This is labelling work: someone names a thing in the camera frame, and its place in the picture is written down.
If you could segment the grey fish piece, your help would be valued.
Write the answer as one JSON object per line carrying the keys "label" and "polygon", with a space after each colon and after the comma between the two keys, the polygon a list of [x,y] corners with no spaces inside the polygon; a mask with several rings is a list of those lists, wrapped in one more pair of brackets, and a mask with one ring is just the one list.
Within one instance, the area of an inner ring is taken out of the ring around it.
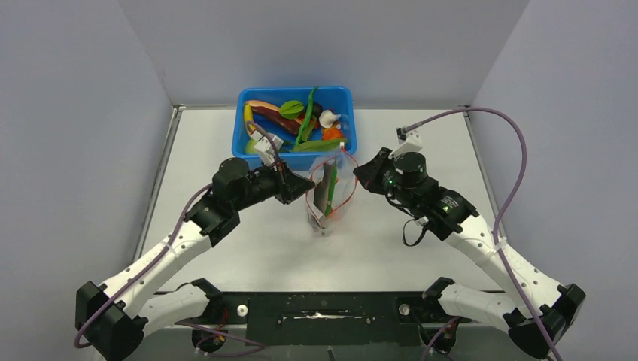
{"label": "grey fish piece", "polygon": [[321,170],[323,171],[321,179],[314,188],[312,203],[308,207],[308,219],[315,232],[323,232],[325,229],[324,223],[328,218],[326,211],[330,203],[328,200],[329,189],[332,175],[336,170],[336,164],[334,162],[325,162]]}

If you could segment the clear zip top bag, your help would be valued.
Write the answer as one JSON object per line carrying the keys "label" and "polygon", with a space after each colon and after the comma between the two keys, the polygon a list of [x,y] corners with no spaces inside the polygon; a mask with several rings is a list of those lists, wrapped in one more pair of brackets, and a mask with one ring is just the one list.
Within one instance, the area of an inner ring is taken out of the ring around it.
{"label": "clear zip top bag", "polygon": [[314,188],[305,195],[305,209],[308,224],[316,235],[328,236],[347,213],[358,185],[354,176],[357,166],[343,141],[311,166],[309,179]]}

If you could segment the long green bean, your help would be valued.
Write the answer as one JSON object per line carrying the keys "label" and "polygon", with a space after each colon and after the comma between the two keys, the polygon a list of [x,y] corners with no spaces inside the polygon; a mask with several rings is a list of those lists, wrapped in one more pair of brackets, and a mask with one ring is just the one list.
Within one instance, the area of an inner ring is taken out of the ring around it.
{"label": "long green bean", "polygon": [[338,169],[337,167],[334,167],[330,173],[328,187],[327,187],[327,205],[324,210],[324,215],[327,217],[333,212],[332,203],[333,203],[334,189],[337,183],[337,177],[338,177]]}

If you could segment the yellow banana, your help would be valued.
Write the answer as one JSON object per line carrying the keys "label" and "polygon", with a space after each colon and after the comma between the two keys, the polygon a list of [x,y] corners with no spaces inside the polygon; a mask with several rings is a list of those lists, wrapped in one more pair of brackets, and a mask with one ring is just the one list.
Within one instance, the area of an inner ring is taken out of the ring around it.
{"label": "yellow banana", "polygon": [[254,121],[254,115],[252,107],[248,102],[245,102],[243,107],[243,121],[247,134],[252,138],[256,128],[252,125]]}

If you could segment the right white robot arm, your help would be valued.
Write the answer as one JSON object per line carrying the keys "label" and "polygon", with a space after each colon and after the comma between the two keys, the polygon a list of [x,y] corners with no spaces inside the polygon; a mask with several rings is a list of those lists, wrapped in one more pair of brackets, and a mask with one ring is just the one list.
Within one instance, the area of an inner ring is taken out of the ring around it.
{"label": "right white robot arm", "polygon": [[353,173],[365,190],[384,196],[392,207],[409,214],[424,232],[461,252],[502,289],[501,294],[488,293],[440,277],[423,294],[427,317],[475,320],[506,333],[534,359],[553,355],[552,347],[572,326],[584,303],[581,287],[556,281],[505,238],[495,238],[471,202],[428,175],[422,153],[392,156],[383,147]]}

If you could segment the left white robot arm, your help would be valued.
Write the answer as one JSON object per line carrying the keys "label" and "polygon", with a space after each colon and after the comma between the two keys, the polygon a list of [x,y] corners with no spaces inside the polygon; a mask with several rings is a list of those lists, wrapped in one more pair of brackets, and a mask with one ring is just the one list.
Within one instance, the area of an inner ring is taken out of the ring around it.
{"label": "left white robot arm", "polygon": [[240,211],[270,198],[287,205],[314,187],[283,160],[254,170],[243,159],[224,160],[211,183],[187,201],[166,238],[118,274],[77,290],[74,347],[94,347],[106,360],[124,360],[156,331],[201,317],[221,297],[207,280],[161,296],[156,292],[228,236],[240,224]]}

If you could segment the pale green cabbage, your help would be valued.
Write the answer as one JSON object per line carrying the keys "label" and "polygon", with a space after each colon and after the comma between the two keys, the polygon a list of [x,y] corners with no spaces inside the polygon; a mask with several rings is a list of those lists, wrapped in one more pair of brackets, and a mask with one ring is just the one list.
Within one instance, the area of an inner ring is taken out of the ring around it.
{"label": "pale green cabbage", "polygon": [[250,139],[245,146],[246,154],[257,154],[255,147],[258,145],[259,141],[255,141],[254,139]]}

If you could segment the flat green leaf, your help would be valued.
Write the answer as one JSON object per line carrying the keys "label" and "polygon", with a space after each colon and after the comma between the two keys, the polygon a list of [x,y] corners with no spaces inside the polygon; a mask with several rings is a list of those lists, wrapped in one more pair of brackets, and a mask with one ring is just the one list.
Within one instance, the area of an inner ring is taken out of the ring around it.
{"label": "flat green leaf", "polygon": [[322,153],[340,147],[342,144],[346,145],[348,142],[345,138],[335,138],[330,140],[313,140],[306,141],[301,144],[295,145],[291,153]]}

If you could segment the upright green bean pod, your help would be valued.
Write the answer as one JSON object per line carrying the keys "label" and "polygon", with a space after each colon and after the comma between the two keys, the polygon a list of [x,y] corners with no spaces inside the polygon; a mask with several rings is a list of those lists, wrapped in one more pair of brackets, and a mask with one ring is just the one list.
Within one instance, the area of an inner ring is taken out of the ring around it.
{"label": "upright green bean pod", "polygon": [[316,90],[319,88],[319,86],[314,86],[309,95],[308,95],[308,99],[307,99],[307,104],[306,104],[306,108],[305,108],[305,116],[303,118],[303,121],[299,127],[299,131],[298,131],[298,135],[296,137],[296,140],[294,142],[294,146],[298,146],[300,145],[302,142],[305,141],[304,139],[304,133],[306,131],[306,129],[310,126],[310,122],[312,119],[312,112],[314,110],[314,94],[316,92]]}

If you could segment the orange carrot piece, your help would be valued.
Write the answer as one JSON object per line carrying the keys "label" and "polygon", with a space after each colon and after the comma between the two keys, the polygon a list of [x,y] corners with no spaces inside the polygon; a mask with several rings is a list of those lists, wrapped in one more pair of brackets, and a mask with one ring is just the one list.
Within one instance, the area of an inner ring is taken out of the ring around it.
{"label": "orange carrot piece", "polygon": [[344,133],[339,128],[331,127],[322,129],[322,141],[332,141],[335,139],[345,139]]}

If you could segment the white mushroom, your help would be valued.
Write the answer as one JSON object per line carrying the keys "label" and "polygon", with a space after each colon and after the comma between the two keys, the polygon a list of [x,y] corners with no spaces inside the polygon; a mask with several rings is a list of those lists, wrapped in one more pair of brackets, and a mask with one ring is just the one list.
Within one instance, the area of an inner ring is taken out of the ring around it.
{"label": "white mushroom", "polygon": [[318,121],[322,128],[329,129],[335,122],[339,121],[341,117],[341,114],[335,114],[330,109],[326,109],[321,112]]}

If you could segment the blue plastic bin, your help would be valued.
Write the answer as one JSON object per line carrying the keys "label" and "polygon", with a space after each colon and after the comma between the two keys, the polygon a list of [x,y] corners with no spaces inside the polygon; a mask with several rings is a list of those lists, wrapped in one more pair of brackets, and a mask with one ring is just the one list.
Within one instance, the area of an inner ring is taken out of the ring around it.
{"label": "blue plastic bin", "polygon": [[[261,164],[260,158],[256,154],[246,154],[245,146],[250,139],[243,121],[243,107],[246,101],[259,100],[281,107],[290,100],[307,103],[311,87],[276,87],[276,88],[247,88],[238,96],[238,108],[235,116],[235,125],[232,137],[231,151],[233,156],[246,160],[251,168]],[[330,109],[335,114],[341,114],[339,120],[341,131],[348,140],[345,149],[354,155],[357,150],[357,133],[354,122],[354,109],[349,89],[343,86],[320,86],[314,94],[314,103],[319,104],[323,109]],[[267,120],[265,117],[254,114],[255,123],[262,126],[267,132],[271,132],[284,140],[280,156],[286,161],[293,171],[310,170],[315,159],[325,154],[322,153],[291,153],[294,147],[296,135],[291,135],[279,125]],[[321,140],[319,125],[314,127],[308,141]]]}

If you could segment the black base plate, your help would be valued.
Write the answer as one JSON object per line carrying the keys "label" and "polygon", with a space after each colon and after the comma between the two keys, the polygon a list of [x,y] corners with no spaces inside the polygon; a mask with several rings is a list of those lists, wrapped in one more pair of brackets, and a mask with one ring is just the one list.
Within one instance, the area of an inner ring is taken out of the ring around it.
{"label": "black base plate", "polygon": [[450,320],[420,291],[227,292],[197,321],[226,320],[266,346],[418,346],[419,329]]}

